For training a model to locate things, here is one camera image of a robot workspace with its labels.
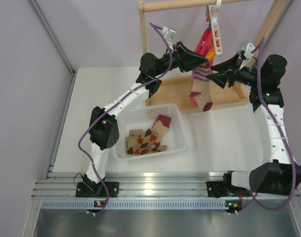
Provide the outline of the orange end clothespin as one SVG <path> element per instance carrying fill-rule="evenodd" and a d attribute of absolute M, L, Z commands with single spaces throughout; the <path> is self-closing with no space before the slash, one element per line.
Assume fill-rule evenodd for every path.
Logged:
<path fill-rule="evenodd" d="M 211 50 L 208 51 L 208 53 L 206 54 L 206 58 L 209 61 L 212 61 L 215 57 L 215 50 L 212 48 Z"/>

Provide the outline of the striped beige maroon sock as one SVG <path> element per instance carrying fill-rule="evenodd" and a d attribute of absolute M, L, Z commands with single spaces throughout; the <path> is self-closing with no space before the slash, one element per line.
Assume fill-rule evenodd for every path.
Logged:
<path fill-rule="evenodd" d="M 192 71 L 190 102 L 203 112 L 209 111 L 213 105 L 210 80 L 206 77 L 211 73 L 209 63 L 203 64 Z"/>

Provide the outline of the white plastic clip hanger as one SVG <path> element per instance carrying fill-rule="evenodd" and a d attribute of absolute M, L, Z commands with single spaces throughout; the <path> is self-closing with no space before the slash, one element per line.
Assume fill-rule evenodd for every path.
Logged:
<path fill-rule="evenodd" d="M 214 5 L 207 6 L 207 21 L 209 22 L 209 28 L 212 32 L 213 46 L 216 56 L 223 54 L 223 48 L 220 38 L 220 31 L 218 25 L 218 12 L 221 7 L 222 0 L 216 0 Z"/>

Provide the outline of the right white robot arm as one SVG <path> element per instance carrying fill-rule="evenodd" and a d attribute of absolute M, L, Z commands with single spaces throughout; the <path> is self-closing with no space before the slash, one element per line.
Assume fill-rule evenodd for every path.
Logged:
<path fill-rule="evenodd" d="M 241 188 L 254 193 L 288 196 L 301 182 L 301 165 L 291 161 L 287 153 L 284 101 L 278 87 L 286 66 L 283 56 L 272 54 L 258 71 L 243 66 L 243 59 L 235 54 L 212 66 L 214 73 L 207 76 L 222 88 L 235 82 L 250 86 L 249 100 L 260 128 L 263 164 L 251 171 L 225 173 L 222 188 L 229 196 L 236 195 Z"/>

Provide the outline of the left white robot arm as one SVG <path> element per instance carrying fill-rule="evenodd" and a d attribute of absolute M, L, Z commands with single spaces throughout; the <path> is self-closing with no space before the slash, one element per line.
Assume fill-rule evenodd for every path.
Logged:
<path fill-rule="evenodd" d="M 118 120 L 140 102 L 154 95 L 161 85 L 161 77 L 178 68 L 189 72 L 205 63 L 208 59 L 177 42 L 167 49 L 161 58 L 152 53 L 145 53 L 140 59 L 140 74 L 133 86 L 117 100 L 105 107 L 95 107 L 91 112 L 89 135 L 91 152 L 79 149 L 88 156 L 90 165 L 77 184 L 76 197 L 95 198 L 111 197 L 105 179 L 106 161 L 111 148 L 119 139 Z"/>

